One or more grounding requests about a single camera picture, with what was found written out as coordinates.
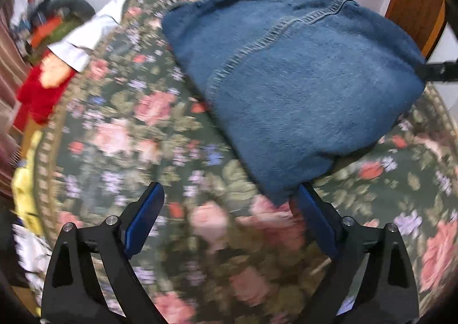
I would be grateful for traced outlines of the blue denim jacket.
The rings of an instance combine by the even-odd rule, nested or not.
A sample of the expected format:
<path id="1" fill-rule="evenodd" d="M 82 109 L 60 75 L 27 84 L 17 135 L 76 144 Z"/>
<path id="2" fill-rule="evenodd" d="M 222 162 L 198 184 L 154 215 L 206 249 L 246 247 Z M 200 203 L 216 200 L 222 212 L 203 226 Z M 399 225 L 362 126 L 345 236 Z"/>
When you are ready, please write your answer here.
<path id="1" fill-rule="evenodd" d="M 276 205 L 374 144 L 425 88 L 412 38 L 354 0 L 196 1 L 171 9 L 162 30 Z"/>

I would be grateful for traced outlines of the wooden wardrobe with sliding door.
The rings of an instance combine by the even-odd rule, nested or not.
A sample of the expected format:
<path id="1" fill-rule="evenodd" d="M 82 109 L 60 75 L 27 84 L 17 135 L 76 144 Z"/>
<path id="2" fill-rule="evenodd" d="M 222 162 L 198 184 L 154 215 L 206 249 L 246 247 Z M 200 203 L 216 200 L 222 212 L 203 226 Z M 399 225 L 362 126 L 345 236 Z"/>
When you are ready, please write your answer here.
<path id="1" fill-rule="evenodd" d="M 427 61 L 457 59 L 457 9 L 449 0 L 387 0 L 383 12 L 413 38 Z"/>

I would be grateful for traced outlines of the yellow blanket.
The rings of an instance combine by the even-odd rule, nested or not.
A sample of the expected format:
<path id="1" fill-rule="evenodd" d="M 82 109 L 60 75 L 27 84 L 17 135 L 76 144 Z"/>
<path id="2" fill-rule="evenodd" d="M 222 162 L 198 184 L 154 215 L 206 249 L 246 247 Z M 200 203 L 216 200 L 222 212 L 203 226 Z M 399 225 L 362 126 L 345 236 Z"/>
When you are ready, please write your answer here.
<path id="1" fill-rule="evenodd" d="M 44 231 L 33 195 L 33 169 L 35 151 L 41 137 L 42 131 L 34 132 L 25 158 L 19 161 L 19 166 L 12 177 L 15 214 L 30 232 L 38 236 L 44 236 Z"/>

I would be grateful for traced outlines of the floral green bedspread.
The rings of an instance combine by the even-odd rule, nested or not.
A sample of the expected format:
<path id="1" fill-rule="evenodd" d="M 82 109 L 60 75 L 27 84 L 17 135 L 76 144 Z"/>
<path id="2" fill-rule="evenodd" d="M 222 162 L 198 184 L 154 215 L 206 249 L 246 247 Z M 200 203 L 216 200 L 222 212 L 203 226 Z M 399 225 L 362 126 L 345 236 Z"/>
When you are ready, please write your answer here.
<path id="1" fill-rule="evenodd" d="M 293 195 L 260 191 L 175 61 L 163 18 L 196 1 L 127 0 L 69 83 L 35 155 L 44 232 L 98 225 L 158 182 L 165 204 L 131 264 L 165 320 L 293 323 L 331 262 Z M 397 226 L 427 314 L 457 283 L 457 128 L 424 84 L 389 132 L 312 182 L 360 225 Z"/>

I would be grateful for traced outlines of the red plush toy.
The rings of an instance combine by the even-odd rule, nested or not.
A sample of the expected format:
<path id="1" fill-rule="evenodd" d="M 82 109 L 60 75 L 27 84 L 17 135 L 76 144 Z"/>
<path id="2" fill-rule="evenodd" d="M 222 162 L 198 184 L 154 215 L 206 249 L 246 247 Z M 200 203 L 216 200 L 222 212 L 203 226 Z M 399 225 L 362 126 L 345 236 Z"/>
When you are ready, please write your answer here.
<path id="1" fill-rule="evenodd" d="M 38 125 L 46 124 L 76 74 L 76 70 L 52 51 L 45 51 L 44 57 L 30 70 L 23 85 L 16 92 L 20 107 L 13 125 L 24 131 L 29 119 Z"/>

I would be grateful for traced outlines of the white folded cloth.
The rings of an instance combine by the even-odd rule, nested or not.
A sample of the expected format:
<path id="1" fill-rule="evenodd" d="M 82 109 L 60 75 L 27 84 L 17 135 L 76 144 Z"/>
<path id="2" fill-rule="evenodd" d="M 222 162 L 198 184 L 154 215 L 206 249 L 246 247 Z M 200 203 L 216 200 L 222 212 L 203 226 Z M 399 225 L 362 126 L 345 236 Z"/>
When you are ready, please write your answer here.
<path id="1" fill-rule="evenodd" d="M 80 25 L 48 49 L 77 72 L 89 63 L 97 44 L 121 24 L 127 0 L 111 0 L 85 24 Z"/>

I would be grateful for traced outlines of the striped red curtain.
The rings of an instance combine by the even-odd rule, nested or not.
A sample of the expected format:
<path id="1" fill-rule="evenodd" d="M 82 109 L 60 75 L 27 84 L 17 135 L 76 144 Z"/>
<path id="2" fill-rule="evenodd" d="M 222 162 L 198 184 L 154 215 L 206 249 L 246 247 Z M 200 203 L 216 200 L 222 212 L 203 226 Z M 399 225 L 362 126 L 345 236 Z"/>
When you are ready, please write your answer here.
<path id="1" fill-rule="evenodd" d="M 1 2 L 1 197 L 12 199 L 13 159 L 18 153 L 22 133 L 13 126 L 19 111 L 16 91 L 30 66 L 23 61 L 10 33 L 14 0 Z"/>

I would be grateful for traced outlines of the orange box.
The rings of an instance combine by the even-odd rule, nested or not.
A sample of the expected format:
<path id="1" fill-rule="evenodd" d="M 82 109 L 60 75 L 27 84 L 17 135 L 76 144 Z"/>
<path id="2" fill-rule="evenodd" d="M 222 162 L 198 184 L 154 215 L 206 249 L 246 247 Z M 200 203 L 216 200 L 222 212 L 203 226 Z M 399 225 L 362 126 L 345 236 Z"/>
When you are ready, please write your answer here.
<path id="1" fill-rule="evenodd" d="M 44 40 L 47 36 L 49 36 L 54 30 L 56 30 L 59 26 L 64 23 L 64 20 L 61 17 L 52 17 L 49 21 L 45 24 L 38 26 L 32 33 L 31 36 L 31 47 L 36 49 L 39 44 Z"/>

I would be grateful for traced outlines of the grey green pillow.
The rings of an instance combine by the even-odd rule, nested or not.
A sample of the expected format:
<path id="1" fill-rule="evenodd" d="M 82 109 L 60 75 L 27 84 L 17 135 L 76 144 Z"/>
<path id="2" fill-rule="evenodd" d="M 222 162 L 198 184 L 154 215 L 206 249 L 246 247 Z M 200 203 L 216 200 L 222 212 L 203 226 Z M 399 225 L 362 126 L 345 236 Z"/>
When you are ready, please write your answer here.
<path id="1" fill-rule="evenodd" d="M 96 14 L 95 9 L 86 0 L 50 0 L 48 12 L 62 12 L 64 16 L 73 15 L 82 21 L 87 21 Z"/>

